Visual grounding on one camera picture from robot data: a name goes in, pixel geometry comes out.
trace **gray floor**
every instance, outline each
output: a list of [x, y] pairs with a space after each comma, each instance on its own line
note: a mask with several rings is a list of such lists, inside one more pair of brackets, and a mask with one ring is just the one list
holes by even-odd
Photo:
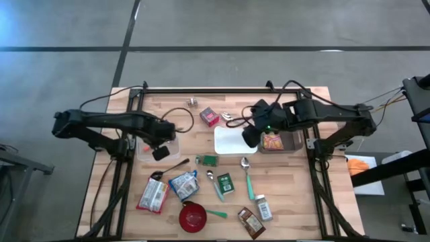
[[[133, 2], [0, 0], [0, 46], [121, 46]], [[429, 45], [429, 23], [420, 0], [144, 0], [130, 45]], [[52, 116], [107, 93], [119, 56], [0, 52], [0, 143], [56, 166], [51, 176], [34, 176], [13, 232], [17, 240], [73, 237], [94, 152], [79, 140], [54, 138]], [[283, 85], [295, 79], [329, 86], [335, 102], [355, 104], [399, 87], [404, 78], [430, 73], [429, 63], [430, 52], [412, 51], [128, 53], [120, 86], [144, 80], [151, 87], [262, 86], [267, 80]], [[106, 104], [101, 100], [86, 109], [103, 112]], [[411, 115], [406, 102], [388, 108], [378, 131], [359, 150], [422, 149]], [[422, 239], [396, 229], [402, 218], [383, 209], [389, 205], [363, 203], [369, 236]], [[377, 217], [376, 211], [385, 212]]]

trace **small bottle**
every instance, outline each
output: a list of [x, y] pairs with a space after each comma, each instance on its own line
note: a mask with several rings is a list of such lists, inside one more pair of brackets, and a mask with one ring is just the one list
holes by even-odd
[[270, 221], [273, 219], [271, 215], [269, 204], [267, 203], [264, 195], [258, 195], [255, 197], [255, 202], [257, 203], [258, 210], [260, 211], [262, 221]]
[[187, 105], [189, 108], [197, 107], [198, 106], [197, 99], [195, 97], [191, 97], [190, 99], [187, 100]]

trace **red bowl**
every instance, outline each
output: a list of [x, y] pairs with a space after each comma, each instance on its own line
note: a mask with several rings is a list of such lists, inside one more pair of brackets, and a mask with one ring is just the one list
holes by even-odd
[[179, 213], [179, 224], [188, 233], [201, 231], [206, 224], [206, 220], [206, 211], [200, 204], [188, 204]]

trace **green package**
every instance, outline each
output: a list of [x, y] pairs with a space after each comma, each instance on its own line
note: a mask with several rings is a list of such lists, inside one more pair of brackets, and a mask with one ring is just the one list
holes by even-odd
[[196, 164], [216, 167], [218, 166], [218, 157], [214, 155], [197, 155]]
[[231, 180], [230, 174], [219, 175], [217, 177], [218, 183], [220, 184], [220, 189], [222, 194], [229, 194], [234, 192], [233, 181]]

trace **green handle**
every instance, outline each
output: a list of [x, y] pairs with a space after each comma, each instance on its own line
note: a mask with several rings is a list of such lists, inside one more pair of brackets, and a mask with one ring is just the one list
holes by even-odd
[[220, 198], [221, 202], [224, 202], [224, 196], [222, 195], [220, 188], [216, 185], [215, 182], [213, 182], [216, 193], [218, 194], [218, 197]]
[[217, 212], [217, 211], [212, 211], [212, 210], [207, 210], [207, 209], [206, 209], [206, 212], [218, 215], [218, 216], [220, 216], [222, 218], [227, 218], [227, 216], [228, 216], [227, 213], [225, 213], [225, 212]]
[[251, 177], [249, 177], [248, 173], [247, 173], [247, 183], [248, 183], [248, 194], [249, 194], [249, 199], [250, 199], [250, 200], [254, 200], [254, 191], [253, 191], [253, 186], [251, 185]]

